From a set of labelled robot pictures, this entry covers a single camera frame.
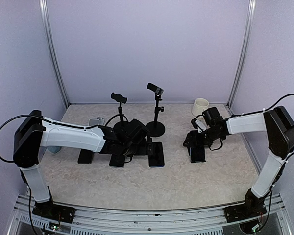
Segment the blue phone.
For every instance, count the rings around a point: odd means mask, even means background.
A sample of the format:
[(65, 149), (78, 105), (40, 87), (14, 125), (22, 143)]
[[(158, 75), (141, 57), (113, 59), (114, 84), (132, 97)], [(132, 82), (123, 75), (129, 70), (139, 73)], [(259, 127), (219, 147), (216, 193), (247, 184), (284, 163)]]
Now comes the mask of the blue phone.
[(148, 155), (148, 165), (151, 168), (164, 167), (164, 151), (161, 142), (153, 142), (151, 154)]

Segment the black front stand with pole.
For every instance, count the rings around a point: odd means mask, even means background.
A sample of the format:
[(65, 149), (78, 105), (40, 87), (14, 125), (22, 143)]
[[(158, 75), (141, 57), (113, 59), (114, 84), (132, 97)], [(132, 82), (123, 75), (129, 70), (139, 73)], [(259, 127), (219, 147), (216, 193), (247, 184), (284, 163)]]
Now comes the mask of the black front stand with pole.
[(164, 90), (152, 83), (148, 83), (147, 89), (155, 93), (156, 106), (154, 109), (154, 121), (149, 122), (146, 127), (149, 129), (151, 137), (160, 137), (165, 133), (164, 124), (158, 121), (159, 113), (164, 112), (164, 107), (159, 106), (159, 102), (162, 101), (161, 95), (163, 94)]

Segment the black phone with silver back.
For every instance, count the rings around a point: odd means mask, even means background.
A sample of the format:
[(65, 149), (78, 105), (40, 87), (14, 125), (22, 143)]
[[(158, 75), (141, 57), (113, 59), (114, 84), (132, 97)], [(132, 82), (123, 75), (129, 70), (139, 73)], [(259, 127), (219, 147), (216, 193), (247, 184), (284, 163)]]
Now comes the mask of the black phone with silver back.
[(124, 168), (124, 155), (111, 155), (109, 166), (114, 168)]

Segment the black round stand base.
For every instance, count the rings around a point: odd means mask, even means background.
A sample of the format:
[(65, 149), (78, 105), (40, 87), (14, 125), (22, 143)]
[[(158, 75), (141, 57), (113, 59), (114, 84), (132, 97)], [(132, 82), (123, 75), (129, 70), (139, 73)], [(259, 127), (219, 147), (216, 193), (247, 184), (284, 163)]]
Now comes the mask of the black round stand base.
[(125, 104), (127, 102), (127, 97), (124, 97), (121, 94), (116, 94), (112, 92), (111, 98), (119, 103), (118, 112), (120, 116), (120, 121), (114, 125), (113, 129), (117, 134), (128, 136), (127, 127), (128, 127), (129, 121), (124, 120), (124, 114), (123, 114), (123, 108), (122, 108), (122, 104)]

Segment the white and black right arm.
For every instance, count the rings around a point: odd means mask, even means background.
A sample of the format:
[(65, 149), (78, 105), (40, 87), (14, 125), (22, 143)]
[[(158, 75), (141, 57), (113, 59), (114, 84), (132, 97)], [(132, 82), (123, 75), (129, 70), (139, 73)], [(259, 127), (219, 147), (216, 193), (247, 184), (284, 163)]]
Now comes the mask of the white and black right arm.
[(265, 213), (264, 199), (279, 180), (289, 158), (294, 155), (294, 120), (280, 102), (290, 97), (287, 94), (273, 105), (259, 111), (233, 114), (223, 118), (216, 107), (199, 114), (204, 119), (192, 119), (194, 127), (183, 143), (193, 163), (205, 160), (205, 149), (211, 151), (214, 141), (223, 142), (230, 135), (246, 138), (254, 159), (261, 164), (258, 178), (245, 195), (242, 205), (231, 206), (245, 217)]

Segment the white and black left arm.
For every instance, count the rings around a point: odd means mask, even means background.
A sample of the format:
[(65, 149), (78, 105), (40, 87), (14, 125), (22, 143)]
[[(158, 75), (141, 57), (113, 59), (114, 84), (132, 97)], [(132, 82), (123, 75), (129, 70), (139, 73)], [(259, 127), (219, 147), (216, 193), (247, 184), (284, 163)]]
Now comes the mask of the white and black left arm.
[(107, 125), (83, 126), (56, 121), (43, 116), (40, 110), (33, 110), (22, 117), (25, 120), (14, 134), (13, 159), (10, 162), (20, 169), (37, 208), (49, 218), (59, 213), (59, 207), (53, 203), (39, 167), (40, 148), (67, 147), (107, 154), (111, 155), (117, 167), (126, 157), (153, 154), (150, 132), (137, 119), (115, 129)]

